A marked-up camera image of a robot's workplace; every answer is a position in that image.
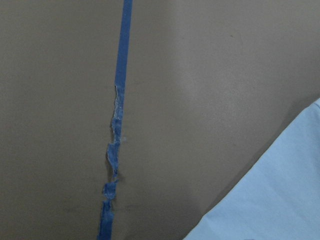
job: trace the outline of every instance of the cardboard surface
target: cardboard surface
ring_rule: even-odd
[[[0,3],[0,239],[95,239],[122,1]],[[178,240],[320,96],[316,0],[135,0],[114,240]]]

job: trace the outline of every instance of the light blue paper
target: light blue paper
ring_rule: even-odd
[[[320,240],[320,99],[185,240]]]

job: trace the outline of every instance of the blue painter's tape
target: blue painter's tape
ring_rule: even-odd
[[[107,149],[107,158],[112,167],[112,180],[111,182],[107,182],[103,188],[103,194],[107,199],[102,203],[100,230],[97,240],[111,240],[112,234],[112,223],[114,219],[114,213],[112,212],[112,200],[116,196],[116,187],[118,182],[118,153],[121,143],[122,118],[124,115],[132,2],[133,0],[123,1],[120,39],[114,80],[116,97],[111,122],[113,143],[110,143]]]

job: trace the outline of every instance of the wrinkled tape section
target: wrinkled tape section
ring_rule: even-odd
[[[122,118],[124,114],[123,107],[125,99],[131,12],[132,0],[124,0],[114,81],[116,97],[114,102],[114,114],[111,122],[113,143],[110,143],[107,149],[107,158],[112,167],[112,180],[111,182],[106,183],[103,188],[103,195],[106,197],[106,200],[102,203],[100,230],[97,240],[110,240],[112,234],[112,223],[114,219],[114,213],[112,212],[112,200],[116,196],[116,187],[118,182],[118,153],[121,143]]]

